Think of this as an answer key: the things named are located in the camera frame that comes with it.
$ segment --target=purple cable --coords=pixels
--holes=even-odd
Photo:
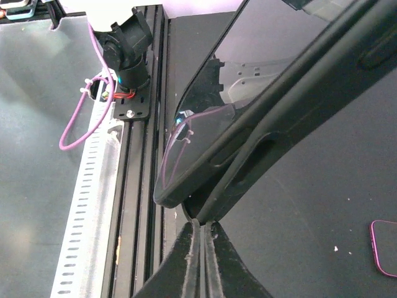
[[[224,110],[225,108],[229,107],[230,105],[227,104],[225,106],[221,106],[221,107],[217,107],[215,109],[206,111],[206,112],[201,112],[192,116],[189,116],[188,118],[184,119],[176,128],[175,130],[172,132],[170,138],[169,138],[169,142],[172,141],[173,138],[177,138],[177,132],[179,131],[178,128],[181,128],[182,125],[186,124],[189,127],[189,130],[192,130],[192,120],[199,118],[199,117],[203,117],[203,116],[207,116],[207,115],[211,115],[214,113],[217,113],[219,111]],[[169,152],[171,151],[171,147],[172,146],[167,146],[166,147],[166,151],[164,153],[164,160],[163,160],[163,164],[161,165],[161,182],[163,183],[163,189],[166,189],[171,183],[172,180],[174,179],[174,175],[176,172],[176,168],[182,158],[182,155],[186,149],[186,146],[188,144],[187,140],[190,140],[189,137],[191,136],[191,134],[189,134],[189,136],[187,138],[184,138],[185,143],[183,144],[181,151],[178,154],[177,160],[175,162],[174,168],[172,169],[172,173],[171,173],[171,177],[168,180],[168,183],[166,183],[166,166],[167,166],[167,161],[168,161],[168,156],[169,156]]]
[[[113,81],[112,74],[110,73],[109,67],[107,66],[105,60],[103,59],[102,54],[100,53],[96,38],[94,36],[94,31],[93,31],[93,29],[92,29],[92,27],[91,27],[91,25],[89,23],[88,23],[88,31],[89,31],[89,36],[90,36],[91,41],[92,41],[92,46],[94,47],[94,50],[95,50],[95,52],[96,52],[96,54],[98,56],[98,59],[99,59],[100,63],[102,64],[102,67],[105,69],[105,72],[106,72],[106,75],[107,75],[107,78],[108,78],[108,79],[105,79],[105,78],[103,78],[101,76],[96,76],[95,78],[92,79],[92,82],[100,80],[100,81],[105,82],[106,84],[109,84],[110,85],[109,96],[107,98],[107,102],[106,102],[107,105],[105,107],[105,111],[104,111],[103,115],[100,117],[100,119],[98,120],[98,123],[96,123],[93,126],[92,129],[90,129],[81,138],[79,138],[78,140],[76,140],[72,144],[64,145],[65,138],[68,136],[68,133],[70,131],[70,128],[73,126],[74,121],[76,121],[76,118],[77,118],[77,116],[79,114],[79,111],[80,111],[81,107],[83,106],[83,102],[84,102],[84,100],[85,100],[85,98],[87,96],[87,92],[86,91],[83,92],[83,94],[80,97],[80,101],[77,104],[76,110],[74,110],[73,115],[70,118],[70,121],[69,121],[69,123],[67,124],[67,126],[65,128],[65,131],[62,133],[59,146],[60,146],[60,149],[63,150],[63,151],[74,149],[78,145],[82,144],[85,140],[87,140],[95,132],[95,130],[100,126],[100,124],[104,120],[104,118],[105,118],[106,114],[108,113],[108,111],[109,111],[109,109],[110,109],[110,107],[112,105],[112,102],[113,102],[114,81]],[[92,83],[90,82],[90,83],[88,83],[86,85],[86,89],[89,89],[91,86],[92,86]]]

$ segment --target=purple wire loop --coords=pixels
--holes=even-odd
[[[73,142],[72,144],[69,145],[65,145],[65,139],[69,134],[69,131],[71,129],[71,127],[73,126],[74,122],[76,121],[76,118],[79,114],[79,111],[81,110],[81,107],[83,106],[84,100],[87,96],[87,92],[83,92],[83,94],[80,97],[80,101],[77,104],[76,109],[73,112],[72,117],[70,118],[69,123],[67,124],[65,131],[62,133],[62,136],[60,138],[60,149],[63,151],[67,151],[67,150],[71,150],[76,148],[77,146],[79,146],[80,144],[82,144],[83,142],[85,142],[95,131],[96,129],[100,126],[100,124],[102,123],[102,121],[105,119],[106,114],[108,113],[112,102],[113,102],[113,95],[114,95],[114,81],[113,81],[113,77],[112,74],[110,73],[109,67],[107,66],[104,58],[102,57],[102,54],[99,50],[95,35],[94,35],[94,31],[91,27],[91,25],[88,23],[88,30],[89,30],[89,36],[91,38],[91,42],[92,42],[92,46],[94,47],[94,50],[98,56],[98,59],[100,61],[100,63],[102,64],[103,69],[106,72],[107,75],[107,79],[103,78],[101,76],[96,76],[95,78],[92,79],[92,82],[95,81],[103,81],[105,82],[105,84],[109,84],[110,85],[110,91],[109,91],[109,96],[107,98],[107,102],[106,102],[106,107],[105,107],[105,111],[102,114],[102,116],[100,117],[100,119],[98,120],[98,122],[88,131],[86,132],[81,138],[79,138],[78,140],[76,140],[75,142]],[[91,87],[91,82],[88,83],[86,85],[86,89],[89,89]]]

